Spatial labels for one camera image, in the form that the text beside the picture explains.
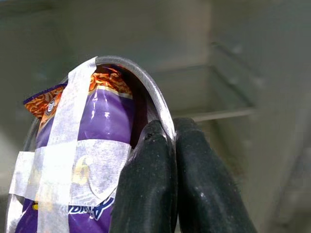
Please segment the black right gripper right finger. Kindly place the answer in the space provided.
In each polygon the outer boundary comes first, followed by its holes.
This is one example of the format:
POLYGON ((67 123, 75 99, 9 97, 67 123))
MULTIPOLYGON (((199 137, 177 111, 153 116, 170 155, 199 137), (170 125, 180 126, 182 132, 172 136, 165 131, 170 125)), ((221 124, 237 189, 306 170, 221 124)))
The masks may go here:
POLYGON ((178 215, 183 233, 255 233, 224 162, 190 118, 174 119, 178 215))

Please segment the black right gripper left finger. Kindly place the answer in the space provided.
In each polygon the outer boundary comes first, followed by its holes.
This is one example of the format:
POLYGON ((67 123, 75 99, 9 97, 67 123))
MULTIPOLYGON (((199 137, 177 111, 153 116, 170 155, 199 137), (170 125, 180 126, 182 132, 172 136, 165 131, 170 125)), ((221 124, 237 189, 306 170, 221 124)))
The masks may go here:
POLYGON ((177 165, 160 121, 148 123, 121 171, 111 233, 172 233, 177 222, 177 165))

